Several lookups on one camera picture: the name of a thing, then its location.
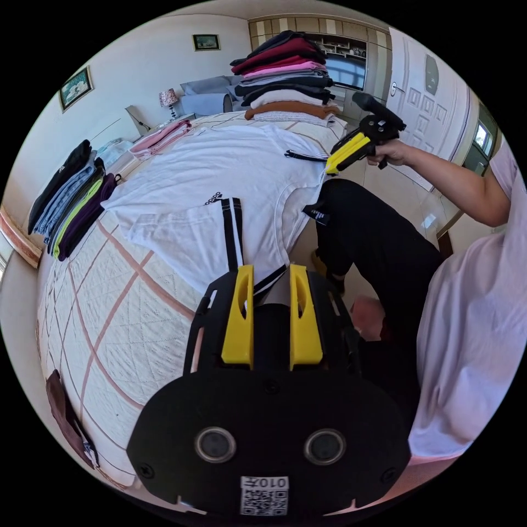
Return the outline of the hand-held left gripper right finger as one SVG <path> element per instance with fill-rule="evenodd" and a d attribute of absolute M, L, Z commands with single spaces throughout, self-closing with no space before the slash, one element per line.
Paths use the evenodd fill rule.
<path fill-rule="evenodd" d="M 307 269 L 304 266 L 291 265 L 289 270 L 289 369 L 317 367 L 322 361 L 323 351 Z"/>

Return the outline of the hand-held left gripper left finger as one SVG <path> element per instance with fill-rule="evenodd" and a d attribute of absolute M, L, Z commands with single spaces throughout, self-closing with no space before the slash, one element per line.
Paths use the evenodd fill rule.
<path fill-rule="evenodd" d="M 254 366 L 253 265 L 238 268 L 221 359 L 229 366 Z"/>

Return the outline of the person's right hand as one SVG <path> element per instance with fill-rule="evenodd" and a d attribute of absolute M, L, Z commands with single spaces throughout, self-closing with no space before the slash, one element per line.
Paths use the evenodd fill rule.
<path fill-rule="evenodd" d="M 376 145 L 374 154 L 367 156 L 366 159 L 371 166 L 380 166 L 382 161 L 394 166 L 411 166 L 417 151 L 416 147 L 393 139 Z"/>

